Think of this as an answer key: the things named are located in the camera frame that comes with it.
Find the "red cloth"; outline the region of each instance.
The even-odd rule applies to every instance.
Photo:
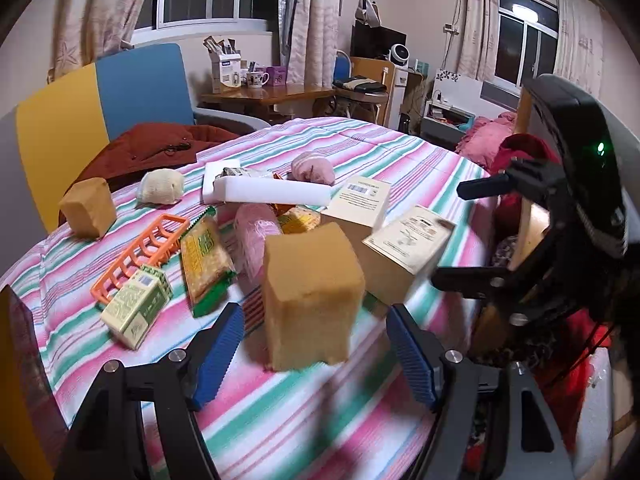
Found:
[[[489,173],[498,174],[506,170],[512,158],[551,160],[560,164],[558,156],[551,151],[544,140],[529,134],[513,134],[500,144],[498,153],[489,167]],[[503,240],[507,236],[518,233],[522,197],[513,192],[500,197],[500,203],[494,210],[496,239]]]
[[[208,124],[136,124],[105,146],[72,185],[101,176],[109,184],[111,192],[117,191],[138,182],[147,171],[193,164],[196,153],[238,137]],[[180,146],[181,149],[172,150],[172,146]],[[58,225],[66,221],[62,212],[58,221]]]
[[[478,117],[456,146],[456,153],[488,170],[502,141],[511,135],[516,120],[513,112],[501,113],[493,121]]]
[[[582,412],[584,393],[591,375],[590,359],[586,358],[567,377],[557,382],[554,386],[545,388],[545,385],[554,380],[559,373],[566,370],[578,358],[588,354],[591,346],[600,341],[605,335],[607,327],[599,326],[589,341],[589,349],[582,350],[594,326],[595,323],[589,317],[586,309],[579,310],[569,316],[564,323],[559,324],[554,329],[557,344],[554,346],[551,360],[546,362],[544,367],[538,367],[533,370],[533,376],[553,413],[558,429],[562,434],[564,446],[569,453],[575,450],[578,421]],[[600,346],[609,347],[610,339],[606,338]],[[482,467],[483,453],[484,444],[468,449],[465,455],[465,468],[472,472],[479,471]]]

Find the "curtain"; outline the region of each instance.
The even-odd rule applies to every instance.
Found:
[[[59,0],[49,81],[115,54],[129,42],[144,0]]]
[[[297,0],[287,83],[331,87],[338,37],[338,0]]]
[[[558,0],[558,49],[554,74],[594,97],[602,79],[602,17],[589,0]]]
[[[291,25],[293,11],[297,0],[278,0],[278,33],[280,45],[280,65],[289,64],[289,52],[291,50]]]
[[[498,34],[498,0],[466,0],[458,73],[478,81],[491,81],[498,57]]]

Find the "ceiling light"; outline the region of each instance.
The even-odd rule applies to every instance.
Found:
[[[538,22],[538,13],[535,10],[529,9],[529,7],[513,4],[513,13],[525,22]]]

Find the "yellow sponge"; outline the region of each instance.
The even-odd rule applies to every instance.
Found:
[[[264,321],[274,370],[349,358],[365,279],[340,227],[269,236],[264,247]]]
[[[73,184],[59,206],[71,230],[81,238],[101,238],[116,221],[111,191],[100,177]]]

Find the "mug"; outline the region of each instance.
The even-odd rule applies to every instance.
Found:
[[[269,74],[266,72],[248,72],[246,74],[246,84],[249,88],[262,88],[269,80]]]

